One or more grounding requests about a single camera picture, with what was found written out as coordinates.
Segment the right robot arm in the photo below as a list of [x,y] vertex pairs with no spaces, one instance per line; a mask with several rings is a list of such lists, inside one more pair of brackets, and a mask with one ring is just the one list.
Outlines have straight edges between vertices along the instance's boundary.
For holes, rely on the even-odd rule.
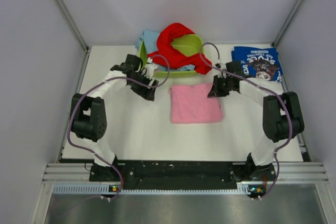
[[238,61],[217,63],[209,98],[226,97],[236,91],[252,99],[263,109],[263,136],[249,153],[251,163],[245,166],[245,174],[252,180],[264,174],[264,166],[276,160],[277,153],[304,130],[304,120],[298,95],[295,92],[277,93],[261,86],[243,73]]

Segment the pink t shirt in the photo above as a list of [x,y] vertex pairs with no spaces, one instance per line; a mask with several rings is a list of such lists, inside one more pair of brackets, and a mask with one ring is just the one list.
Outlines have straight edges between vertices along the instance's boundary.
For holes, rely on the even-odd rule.
[[217,98],[208,98],[211,83],[173,85],[171,95],[171,122],[174,124],[216,123],[224,115]]

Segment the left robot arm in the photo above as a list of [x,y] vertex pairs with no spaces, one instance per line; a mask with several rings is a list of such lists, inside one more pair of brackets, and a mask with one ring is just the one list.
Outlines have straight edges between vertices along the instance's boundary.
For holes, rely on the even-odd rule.
[[140,97],[154,101],[159,85],[153,78],[157,68],[152,61],[144,64],[138,56],[128,54],[125,62],[114,65],[93,88],[72,97],[67,141],[73,147],[90,152],[94,162],[102,166],[101,174],[107,180],[116,179],[119,168],[113,164],[116,154],[103,138],[108,127],[106,102],[127,86]]

